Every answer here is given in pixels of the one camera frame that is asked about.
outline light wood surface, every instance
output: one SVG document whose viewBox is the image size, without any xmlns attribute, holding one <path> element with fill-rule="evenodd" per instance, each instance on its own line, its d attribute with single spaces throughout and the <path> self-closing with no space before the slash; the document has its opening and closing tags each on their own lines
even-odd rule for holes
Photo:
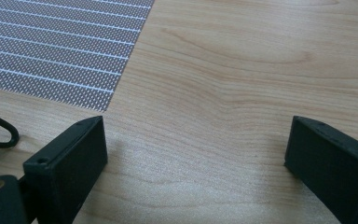
<svg viewBox="0 0 358 224">
<path fill-rule="evenodd" d="M 358 0 L 157 0 L 106 112 L 0 91 L 0 175 L 96 115 L 75 223 L 337 223 L 283 162 L 293 115 L 358 139 Z"/>
</svg>

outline white stripe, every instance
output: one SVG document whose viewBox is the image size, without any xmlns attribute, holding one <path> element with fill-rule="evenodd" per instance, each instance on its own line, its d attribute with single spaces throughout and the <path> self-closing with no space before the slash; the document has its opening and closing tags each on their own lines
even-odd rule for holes
<svg viewBox="0 0 358 224">
<path fill-rule="evenodd" d="M 75 67 L 75 68 L 90 70 L 90 71 L 94 71 L 94 72 L 107 73 L 107 74 L 109 74 L 109 75 L 121 76 L 120 73 L 108 72 L 108 71 L 104 71 L 104 70 L 100 70 L 100 69 L 96 69 L 96 68 L 83 67 L 83 66 L 74 65 L 74 64 L 69 64 L 69 63 L 59 63 L 59 62 L 55 62 L 55 61 L 50 61 L 50 60 L 45 60 L 45 59 L 39 59 L 39 58 L 29 57 L 29 56 L 20 55 L 20 54 L 14 54 L 14 53 L 9 53 L 9 52 L 4 52 L 4 51 L 0 51 L 0 53 L 1 53 L 1 54 L 10 55 L 10 56 L 16 56 L 16 57 L 21 57 L 21 58 L 26 58 L 26 59 L 41 61 L 41 62 L 44 62 L 44 63 L 55 63 L 55 64 L 59 64 L 59 65 L 64 65 L 64 66 L 69 66 L 69 67 Z"/>
<path fill-rule="evenodd" d="M 60 21 L 78 22 L 78 23 L 83 23 L 83 24 L 87 24 L 87 25 L 95 25 L 95 26 L 101 26 L 101 27 L 106 27 L 106 28 L 113 28 L 113 29 L 117 29 L 117 30 L 124 30 L 124 31 L 135 32 L 135 33 L 141 32 L 140 30 L 125 28 L 125 27 L 110 26 L 110 25 L 104 25 L 104 24 L 88 22 L 88 21 L 76 21 L 76 20 L 70 20 L 70 19 L 65 19 L 65 18 L 60 18 L 60 17 L 52 17 L 52 16 L 34 14 L 34 13 L 29 13 L 29 12 L 15 11 L 15 10 L 5 9 L 5 8 L 0 8 L 0 11 L 14 12 L 14 13 L 19 13 L 19 14 L 24 14 L 24 15 L 37 16 L 37 17 L 48 18 L 48 19 L 53 19 L 53 20 L 60 20 Z"/>
<path fill-rule="evenodd" d="M 91 35 L 77 35 L 77 34 L 67 33 L 67 32 L 63 32 L 63 31 L 49 30 L 49 29 L 45 29 L 45 28 L 40 28 L 40 27 L 35 27 L 35 26 L 28 26 L 28 25 L 20 25 L 20 24 L 11 23 L 11 22 L 5 22 L 5 21 L 0 21 L 0 23 L 4 24 L 4 25 L 13 25 L 13 26 L 20 26 L 20 27 L 23 27 L 23 28 L 30 28 L 30 29 L 35 29 L 35 30 L 48 31 L 48 32 L 57 33 L 57 34 L 61 34 L 61 35 L 74 35 L 74 36 L 78 36 L 78 37 L 97 39 L 97 40 L 108 41 L 108 42 L 112 42 L 112 43 L 118 43 L 118 44 L 124 44 L 124 45 L 134 45 L 133 43 L 130 43 L 130 42 L 105 39 L 105 38 L 100 38 L 100 37 L 91 36 Z"/>
<path fill-rule="evenodd" d="M 84 50 L 84 49 L 72 49 L 72 48 L 67 48 L 67 47 L 63 47 L 63 46 L 50 45 L 50 44 L 45 44 L 45 43 L 41 43 L 41 42 L 37 42 L 37 41 L 24 40 L 24 39 L 19 39 L 19 38 L 9 37 L 9 36 L 3 36 L 3 35 L 0 35 L 0 38 L 10 39 L 10 40 L 17 40 L 17 41 L 21 41 L 21 42 L 25 42 L 25 43 L 48 46 L 48 47 L 53 47 L 53 48 L 57 48 L 57 49 L 69 49 L 69 50 L 72 50 L 72 51 L 78 51 L 78 52 L 82 52 L 82 53 L 90 53 L 90 54 L 95 54 L 95 55 L 104 56 L 104 57 L 122 59 L 122 60 L 126 60 L 126 61 L 129 59 L 128 57 L 122 57 L 122 56 L 118 56 L 118 55 L 104 54 L 104 53 L 99 53 L 99 52 L 94 52 L 94 51 L 89 51 L 89 50 Z"/>
<path fill-rule="evenodd" d="M 27 1 L 27 0 L 15 0 L 15 1 L 24 2 L 24 3 L 31 3 L 31 4 L 37 4 L 37 5 L 43 5 L 43 6 L 48 6 L 48 7 L 61 7 L 61 8 L 72 9 L 72 10 L 87 11 L 87 12 L 99 13 L 99 14 L 104 14 L 104 15 L 109 15 L 109 16 L 123 17 L 123 18 L 127 18 L 127 19 L 142 20 L 142 21 L 145 20 L 145 18 L 141 18 L 141 17 L 133 17 L 133 16 L 126 16 L 126 15 L 116 14 L 116 13 L 101 12 L 101 11 L 90 10 L 90 9 L 85 9 L 85 8 L 66 7 L 66 6 L 53 5 L 53 4 L 34 2 L 34 1 Z"/>
<path fill-rule="evenodd" d="M 147 8 L 147 9 L 152 8 L 152 7 L 144 7 L 144 6 L 138 6 L 138 5 L 133 5 L 133 4 L 110 2 L 110 1 L 104 1 L 104 0 L 92 0 L 92 1 L 103 2 L 103 3 L 108 3 L 108 4 L 118 5 L 118 6 L 125 6 L 125 7 L 139 7 L 139 8 Z"/>
<path fill-rule="evenodd" d="M 66 84 L 66 85 L 69 85 L 69 86 L 76 86 L 76 87 L 90 89 L 90 90 L 94 90 L 94 91 L 104 91 L 104 92 L 113 93 L 113 91 L 110 91 L 110 90 L 105 90 L 105 89 L 101 89 L 101 88 L 86 86 L 86 85 L 73 83 L 73 82 L 68 82 L 68 81 L 62 81 L 62 80 L 58 80 L 58 79 L 54 79 L 54 78 L 50 78 L 50 77 L 39 77 L 39 76 L 30 75 L 30 74 L 26 74 L 26 73 L 22 73 L 22 72 L 10 71 L 10 70 L 6 70 L 6 69 L 2 69 L 2 68 L 0 68 L 0 72 L 12 73 L 12 74 L 19 75 L 19 76 L 24 76 L 24 77 L 33 77 L 33 78 L 42 79 L 42 80 L 46 80 L 46 81 L 58 82 L 58 83 L 61 83 L 61 84 Z"/>
</svg>

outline striped placemat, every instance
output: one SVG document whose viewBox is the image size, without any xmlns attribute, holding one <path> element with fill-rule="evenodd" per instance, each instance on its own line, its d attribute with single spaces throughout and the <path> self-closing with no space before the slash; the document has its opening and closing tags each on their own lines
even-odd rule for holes
<svg viewBox="0 0 358 224">
<path fill-rule="evenodd" d="M 154 0 L 0 0 L 0 90 L 106 110 Z"/>
</svg>

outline placemat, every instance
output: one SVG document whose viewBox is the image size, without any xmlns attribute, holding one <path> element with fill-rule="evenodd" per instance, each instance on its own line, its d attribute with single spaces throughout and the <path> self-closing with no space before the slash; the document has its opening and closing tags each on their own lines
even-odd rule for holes
<svg viewBox="0 0 358 224">
<path fill-rule="evenodd" d="M 0 0 L 0 90 L 106 110 L 154 0 Z"/>
</svg>

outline table surface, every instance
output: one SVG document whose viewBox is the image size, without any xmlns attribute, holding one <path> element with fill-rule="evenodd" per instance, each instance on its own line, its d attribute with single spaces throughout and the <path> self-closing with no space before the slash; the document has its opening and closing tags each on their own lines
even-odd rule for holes
<svg viewBox="0 0 358 224">
<path fill-rule="evenodd" d="M 0 91 L 0 175 L 98 115 L 75 223 L 337 223 L 283 162 L 293 115 L 358 139 L 358 0 L 157 0 L 106 112 Z"/>
</svg>

